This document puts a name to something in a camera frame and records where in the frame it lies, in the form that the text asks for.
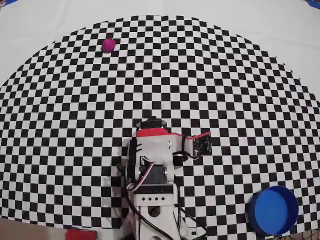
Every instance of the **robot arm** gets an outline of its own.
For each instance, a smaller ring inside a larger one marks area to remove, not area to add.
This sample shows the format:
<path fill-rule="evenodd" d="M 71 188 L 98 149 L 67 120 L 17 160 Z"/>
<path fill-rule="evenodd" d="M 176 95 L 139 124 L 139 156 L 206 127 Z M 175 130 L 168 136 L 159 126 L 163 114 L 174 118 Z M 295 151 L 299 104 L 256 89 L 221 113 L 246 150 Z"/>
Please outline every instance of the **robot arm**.
<path fill-rule="evenodd" d="M 137 124 L 136 137 L 129 144 L 125 181 L 128 183 L 126 190 L 133 192 L 133 205 L 140 215 L 134 221 L 133 232 L 137 240 L 154 237 L 168 239 L 168 236 L 141 221 L 141 216 L 164 230 L 171 237 L 170 240 L 182 239 L 174 216 L 177 191 L 173 156 L 180 154 L 185 158 L 197 159 L 200 155 L 211 153 L 210 132 L 186 137 L 169 133 L 166 127 L 167 123 L 161 119 L 140 122 Z M 158 209 L 158 214 L 151 214 L 151 208 Z"/>

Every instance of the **checkerboard mat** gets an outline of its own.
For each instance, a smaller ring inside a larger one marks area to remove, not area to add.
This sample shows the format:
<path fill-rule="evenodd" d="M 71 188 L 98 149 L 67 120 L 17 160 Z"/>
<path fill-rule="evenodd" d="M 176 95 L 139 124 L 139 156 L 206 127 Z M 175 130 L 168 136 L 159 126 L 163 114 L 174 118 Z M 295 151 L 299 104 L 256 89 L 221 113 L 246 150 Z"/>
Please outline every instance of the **checkerboard mat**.
<path fill-rule="evenodd" d="M 119 228 L 128 208 L 116 165 L 153 115 L 172 132 L 211 131 L 212 156 L 175 178 L 209 239 L 256 239 L 245 209 L 274 185 L 297 197 L 291 233 L 320 224 L 319 102 L 276 57 L 199 19 L 141 15 L 72 32 L 12 74 L 0 106 L 2 218 Z"/>

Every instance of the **white table surface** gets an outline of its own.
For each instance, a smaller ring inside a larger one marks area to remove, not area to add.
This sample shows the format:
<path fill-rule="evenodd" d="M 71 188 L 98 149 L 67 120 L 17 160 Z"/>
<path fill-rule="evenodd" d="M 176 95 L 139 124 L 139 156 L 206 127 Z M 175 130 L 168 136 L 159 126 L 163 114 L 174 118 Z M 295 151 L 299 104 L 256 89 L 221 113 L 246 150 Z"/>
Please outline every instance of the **white table surface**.
<path fill-rule="evenodd" d="M 135 15 L 181 15 L 241 35 L 278 57 L 320 100 L 320 10 L 302 0 L 19 0 L 0 10 L 0 86 L 62 36 Z M 105 239 L 122 231 L 105 230 Z"/>

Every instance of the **pink ball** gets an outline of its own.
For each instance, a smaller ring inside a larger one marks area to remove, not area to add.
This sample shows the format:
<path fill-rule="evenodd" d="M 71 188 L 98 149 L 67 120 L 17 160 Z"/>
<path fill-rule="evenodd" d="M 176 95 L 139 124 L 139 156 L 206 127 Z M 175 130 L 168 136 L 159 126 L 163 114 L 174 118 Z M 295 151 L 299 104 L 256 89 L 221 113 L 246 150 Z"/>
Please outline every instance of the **pink ball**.
<path fill-rule="evenodd" d="M 105 39 L 103 40 L 102 46 L 101 46 L 101 50 L 102 52 L 104 52 L 105 54 L 109 54 L 111 53 L 116 46 L 116 41 L 113 39 Z"/>

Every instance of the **blue lid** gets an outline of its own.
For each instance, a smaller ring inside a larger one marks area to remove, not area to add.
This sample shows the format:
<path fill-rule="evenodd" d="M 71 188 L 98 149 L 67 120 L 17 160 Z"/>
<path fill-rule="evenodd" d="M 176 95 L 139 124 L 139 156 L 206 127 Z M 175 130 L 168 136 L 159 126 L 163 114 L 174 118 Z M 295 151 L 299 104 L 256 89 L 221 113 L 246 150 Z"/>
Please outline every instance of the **blue lid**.
<path fill-rule="evenodd" d="M 289 231 L 298 218 L 295 195 L 286 187 L 272 186 L 261 191 L 250 202 L 249 221 L 263 235 L 281 235 Z"/>

